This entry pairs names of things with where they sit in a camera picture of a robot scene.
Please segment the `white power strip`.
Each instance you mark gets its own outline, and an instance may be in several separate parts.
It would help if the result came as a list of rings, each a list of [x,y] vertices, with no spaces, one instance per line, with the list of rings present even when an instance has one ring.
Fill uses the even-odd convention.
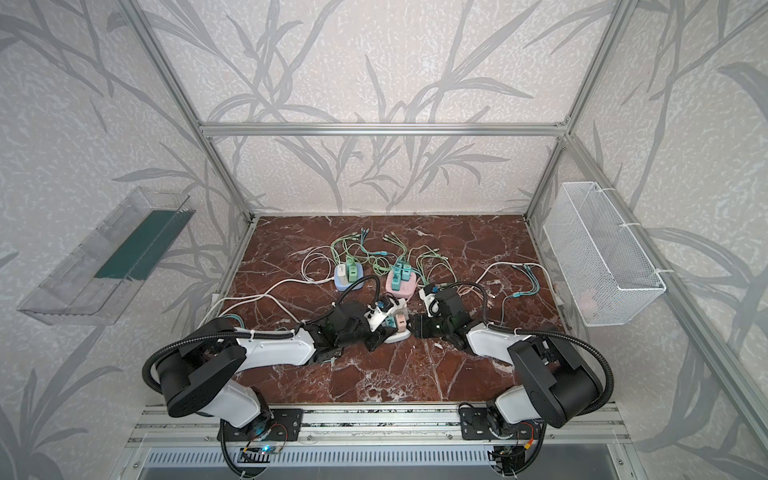
[[[401,341],[404,341],[404,340],[408,339],[410,336],[411,336],[411,332],[410,332],[409,329],[405,333],[398,333],[396,331],[395,333],[393,333],[392,335],[390,335],[389,337],[386,338],[385,343],[386,344],[393,344],[393,343],[401,342]]]

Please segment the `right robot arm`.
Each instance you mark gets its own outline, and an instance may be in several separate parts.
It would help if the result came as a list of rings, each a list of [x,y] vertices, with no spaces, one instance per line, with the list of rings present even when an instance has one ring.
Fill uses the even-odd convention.
[[[418,338],[439,338],[460,351],[514,367],[518,384],[487,402],[486,421],[499,437],[528,421],[560,428],[576,416],[601,409],[615,379],[607,359],[583,340],[554,330],[511,329],[475,319],[458,286],[429,284],[419,291],[426,312],[412,317]]]

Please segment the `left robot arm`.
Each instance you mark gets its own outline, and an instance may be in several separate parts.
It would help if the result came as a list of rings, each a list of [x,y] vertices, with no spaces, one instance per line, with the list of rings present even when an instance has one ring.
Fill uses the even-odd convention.
[[[252,439],[274,424],[263,395],[234,380],[246,370],[330,362],[361,343],[373,351],[398,332],[400,305],[390,298],[371,305],[339,302],[320,318],[285,331],[233,327],[216,318],[145,361],[142,379],[165,400],[173,418],[216,417]]]

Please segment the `pink charger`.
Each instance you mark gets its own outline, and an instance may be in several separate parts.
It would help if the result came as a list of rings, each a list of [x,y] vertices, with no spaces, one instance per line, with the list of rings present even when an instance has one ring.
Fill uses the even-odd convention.
[[[407,317],[404,314],[402,313],[397,314],[395,316],[395,322],[396,322],[398,333],[405,333],[408,331]]]

